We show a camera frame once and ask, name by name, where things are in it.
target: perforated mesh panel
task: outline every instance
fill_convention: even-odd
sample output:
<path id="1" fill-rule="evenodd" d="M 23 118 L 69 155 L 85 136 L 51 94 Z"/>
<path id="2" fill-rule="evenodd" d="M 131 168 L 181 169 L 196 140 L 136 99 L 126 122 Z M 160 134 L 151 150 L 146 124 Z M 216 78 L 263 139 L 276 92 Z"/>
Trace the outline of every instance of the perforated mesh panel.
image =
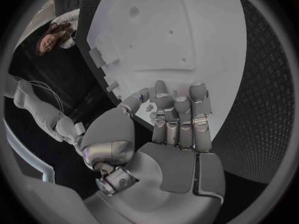
<path id="1" fill-rule="evenodd" d="M 104 79 L 99 76 L 104 74 L 90 64 L 86 42 L 99 2 L 82 1 L 76 43 L 101 84 Z M 268 183 L 288 145 L 294 116 L 293 85 L 274 32 L 252 4 L 247 0 L 241 3 L 247 28 L 245 69 L 236 100 L 213 141 L 213 151 L 226 171 Z"/>

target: silver metal joint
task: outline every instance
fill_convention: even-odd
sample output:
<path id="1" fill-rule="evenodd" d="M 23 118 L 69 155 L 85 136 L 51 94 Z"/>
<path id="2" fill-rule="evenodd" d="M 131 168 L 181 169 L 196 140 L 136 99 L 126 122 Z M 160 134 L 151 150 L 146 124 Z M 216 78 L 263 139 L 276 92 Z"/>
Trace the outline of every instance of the silver metal joint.
<path id="1" fill-rule="evenodd" d="M 124 167 L 117 167 L 109 175 L 96 179 L 96 184 L 101 192 L 107 196 L 112 196 L 134 185 L 136 179 L 129 170 Z"/>

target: robotic hand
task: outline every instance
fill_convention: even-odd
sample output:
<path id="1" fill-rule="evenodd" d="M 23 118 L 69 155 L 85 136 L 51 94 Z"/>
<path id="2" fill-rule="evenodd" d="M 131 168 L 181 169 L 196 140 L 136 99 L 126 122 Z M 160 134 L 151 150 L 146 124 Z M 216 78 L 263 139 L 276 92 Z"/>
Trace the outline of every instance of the robotic hand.
<path id="1" fill-rule="evenodd" d="M 225 179 L 220 159 L 209 152 L 206 86 L 193 83 L 190 97 L 173 98 L 157 81 L 152 142 L 134 153 L 131 117 L 149 96 L 145 88 L 128 97 L 98 117 L 82 139 L 85 163 L 102 173 L 96 180 L 98 202 L 133 223 L 212 223 L 224 200 Z"/>
<path id="2" fill-rule="evenodd" d="M 78 143 L 85 132 L 82 123 L 74 124 L 53 105 L 40 100 L 34 93 L 32 85 L 26 80 L 16 80 L 8 76 L 5 86 L 5 96 L 12 98 L 14 104 L 28 110 L 36 124 L 58 142 L 66 141 L 78 149 Z"/>

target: dark background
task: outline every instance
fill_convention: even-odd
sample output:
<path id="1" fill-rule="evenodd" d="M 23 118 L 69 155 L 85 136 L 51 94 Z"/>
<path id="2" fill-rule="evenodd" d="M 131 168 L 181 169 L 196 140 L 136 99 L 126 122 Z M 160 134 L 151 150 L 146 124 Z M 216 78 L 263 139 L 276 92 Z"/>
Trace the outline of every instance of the dark background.
<path id="1" fill-rule="evenodd" d="M 22 1 L 23 0 L 1 0 L 1 6 L 3 8 L 3 15 L 1 18 L 2 31 L 3 27 L 7 26 L 6 21 L 9 21 L 12 14 L 19 7 Z M 279 1 L 294 25 L 297 25 L 299 0 Z M 26 45 L 26 42 L 28 44 L 33 44 L 34 40 L 39 36 L 39 32 L 42 32 L 42 29 L 30 37 L 32 40 L 27 39 L 23 45 Z M 20 46 L 20 49 L 16 51 L 16 56 L 14 57 L 13 62 L 16 64 L 19 61 L 26 62 L 24 57 L 31 57 L 33 60 L 36 60 L 36 62 L 30 63 L 32 69 L 26 69 L 25 71 L 20 69 L 14 70 L 12 66 L 10 71 L 14 72 L 14 75 L 27 77 L 27 79 L 30 79 L 30 75 L 32 75 L 32 78 L 35 80 L 43 81 L 43 79 L 46 78 L 46 73 L 49 74 L 48 72 L 44 73 L 44 71 L 47 70 L 47 67 L 59 67 L 61 65 L 65 66 L 63 69 L 59 69 L 59 73 L 51 74 L 51 80 L 53 83 L 49 85 L 57 92 L 64 90 L 62 87 L 55 87 L 57 84 L 63 87 L 73 87 L 71 90 L 67 89 L 67 94 L 59 94 L 59 92 L 58 94 L 60 97 L 64 98 L 63 103 L 66 114 L 72 117 L 74 120 L 83 121 L 83 123 L 88 126 L 90 122 L 92 122 L 92 120 L 94 120 L 98 115 L 113 107 L 113 104 L 98 86 L 92 74 L 89 72 L 89 70 L 85 69 L 85 62 L 80 56 L 80 53 L 76 47 L 73 47 L 67 51 L 57 49 L 53 51 L 51 55 L 49 55 L 47 60 L 42 59 L 41 61 L 40 59 L 35 58 L 34 54 L 23 54 Z M 38 90 L 36 90 L 36 93 L 44 100 L 55 104 L 49 93 Z M 30 115 L 24 111 L 15 109 L 12 106 L 11 101 L 6 101 L 5 106 L 7 109 L 13 111 L 10 113 L 14 115 L 14 118 L 11 119 L 11 127 L 18 127 L 22 125 L 22 120 L 24 119 L 28 120 L 28 122 L 31 120 L 31 123 L 28 124 L 28 132 L 20 132 L 18 137 L 23 140 L 34 138 L 35 140 L 31 142 L 32 145 L 43 143 L 40 152 L 38 152 L 39 146 L 36 146 L 34 150 L 36 150 L 36 155 L 40 156 L 44 161 L 54 166 L 57 175 L 56 181 L 58 181 L 58 184 L 71 187 L 75 190 L 77 189 L 78 193 L 82 197 L 86 197 L 95 191 L 93 175 L 96 176 L 96 174 L 84 166 L 82 160 L 76 155 L 71 147 L 62 143 L 57 143 L 51 138 L 47 138 L 47 136 L 43 135 L 41 130 L 35 128 L 36 124 L 32 121 Z M 140 143 L 143 143 L 145 140 L 150 139 L 150 133 L 138 126 L 138 124 L 136 125 L 138 129 L 136 133 L 140 134 L 140 137 L 137 137 L 137 140 L 140 140 Z M 65 172 L 68 173 L 67 178 L 65 178 L 65 175 L 63 175 Z M 251 182 L 228 173 L 226 173 L 226 182 L 228 187 L 227 197 L 225 205 L 220 213 L 221 218 L 219 217 L 217 223 L 225 223 L 225 220 L 231 219 L 233 216 L 235 216 L 235 214 L 243 210 L 250 202 L 252 202 L 265 187 L 265 185 Z M 288 217 L 288 220 L 293 220 L 293 222 L 298 220 L 296 214 L 297 206 L 295 204 L 298 197 L 298 184 L 299 176 L 297 175 L 282 201 L 262 223 L 276 223 L 278 219 L 285 217 Z M 15 199 L 3 176 L 0 177 L 0 190 L 0 220 L 2 223 L 34 223 L 32 217 Z"/>

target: person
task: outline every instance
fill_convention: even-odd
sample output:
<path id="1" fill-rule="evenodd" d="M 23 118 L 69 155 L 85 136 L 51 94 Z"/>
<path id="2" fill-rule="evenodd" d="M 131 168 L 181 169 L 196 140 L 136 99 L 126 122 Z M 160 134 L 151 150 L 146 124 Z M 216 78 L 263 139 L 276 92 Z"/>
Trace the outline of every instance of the person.
<path id="1" fill-rule="evenodd" d="M 80 9 L 76 9 L 53 19 L 48 30 L 36 44 L 36 52 L 42 56 L 55 46 L 68 49 L 75 45 L 74 38 L 78 27 Z"/>

